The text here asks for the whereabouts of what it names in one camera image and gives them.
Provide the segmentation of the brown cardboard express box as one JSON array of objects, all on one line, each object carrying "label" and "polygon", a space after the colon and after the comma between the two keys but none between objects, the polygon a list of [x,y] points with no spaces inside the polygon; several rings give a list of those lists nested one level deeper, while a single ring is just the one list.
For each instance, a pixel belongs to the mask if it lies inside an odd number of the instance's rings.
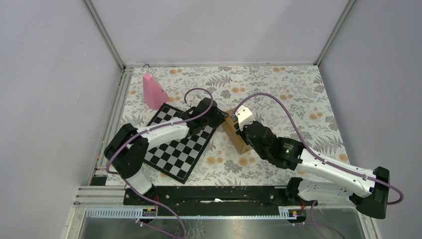
[{"label": "brown cardboard express box", "polygon": [[242,155],[248,151],[252,150],[252,147],[247,145],[245,141],[236,133],[235,124],[237,121],[234,121],[231,117],[233,115],[233,110],[227,110],[226,113],[228,117],[224,119],[224,122],[221,124],[222,128],[224,129],[225,133],[227,134],[229,140],[233,144],[234,148],[237,152]]}]

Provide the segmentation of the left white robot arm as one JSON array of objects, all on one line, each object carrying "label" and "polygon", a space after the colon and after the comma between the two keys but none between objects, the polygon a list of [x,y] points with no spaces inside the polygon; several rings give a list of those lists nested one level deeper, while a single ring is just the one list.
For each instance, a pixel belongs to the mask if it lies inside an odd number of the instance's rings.
[{"label": "left white robot arm", "polygon": [[142,165],[170,173],[184,183],[201,156],[210,137],[228,113],[210,98],[194,99],[181,111],[164,104],[146,127],[124,124],[104,150],[107,168],[136,190],[135,198],[144,205],[154,200],[153,184]]}]

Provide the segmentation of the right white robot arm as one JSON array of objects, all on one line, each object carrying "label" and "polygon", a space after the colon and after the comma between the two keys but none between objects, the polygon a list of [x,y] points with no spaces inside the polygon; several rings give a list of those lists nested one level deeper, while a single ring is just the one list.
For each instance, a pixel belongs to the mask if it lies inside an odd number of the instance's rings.
[{"label": "right white robot arm", "polygon": [[385,219],[390,171],[378,166],[365,169],[337,162],[307,149],[297,140],[277,137],[270,128],[254,121],[240,127],[234,125],[236,134],[251,146],[261,159],[281,169],[302,171],[326,179],[326,183],[311,185],[309,180],[291,179],[285,192],[288,203],[298,205],[305,201],[325,201],[354,205],[360,213]]}]

